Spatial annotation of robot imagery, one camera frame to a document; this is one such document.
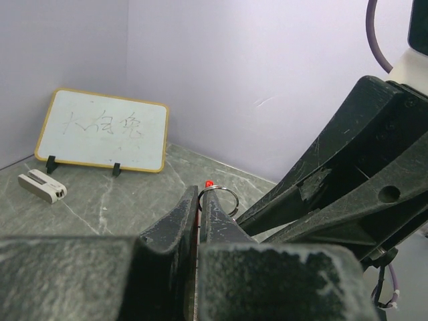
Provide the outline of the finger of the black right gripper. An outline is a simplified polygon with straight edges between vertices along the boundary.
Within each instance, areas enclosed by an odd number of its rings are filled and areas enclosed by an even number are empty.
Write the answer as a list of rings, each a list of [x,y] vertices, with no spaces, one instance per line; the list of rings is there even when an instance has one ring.
[[[371,179],[325,208],[266,239],[268,243],[330,243],[359,260],[389,251],[427,222],[427,135]]]
[[[290,223],[368,180],[360,160],[389,104],[401,95],[395,84],[374,76],[362,77],[285,177],[238,218],[240,227],[257,235]]]

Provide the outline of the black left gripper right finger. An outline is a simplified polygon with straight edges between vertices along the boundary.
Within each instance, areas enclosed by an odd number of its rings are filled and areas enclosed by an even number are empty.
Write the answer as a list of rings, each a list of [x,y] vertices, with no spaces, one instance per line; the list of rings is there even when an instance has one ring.
[[[200,320],[377,320],[362,268],[346,248],[258,243],[205,197]]]

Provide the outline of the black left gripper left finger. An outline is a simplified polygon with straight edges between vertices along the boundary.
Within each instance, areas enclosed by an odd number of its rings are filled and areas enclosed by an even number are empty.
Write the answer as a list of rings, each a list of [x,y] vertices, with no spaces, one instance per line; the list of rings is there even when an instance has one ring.
[[[135,236],[1,239],[2,320],[191,320],[198,188]]]

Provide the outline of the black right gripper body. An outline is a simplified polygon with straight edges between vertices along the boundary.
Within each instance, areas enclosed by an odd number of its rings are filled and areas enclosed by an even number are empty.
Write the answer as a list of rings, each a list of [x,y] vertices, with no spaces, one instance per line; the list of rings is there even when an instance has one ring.
[[[427,222],[427,97],[408,85],[394,85],[400,96],[364,148],[360,169],[377,178],[374,211],[361,228],[376,242],[362,255],[364,269],[383,268],[397,255],[396,246]]]

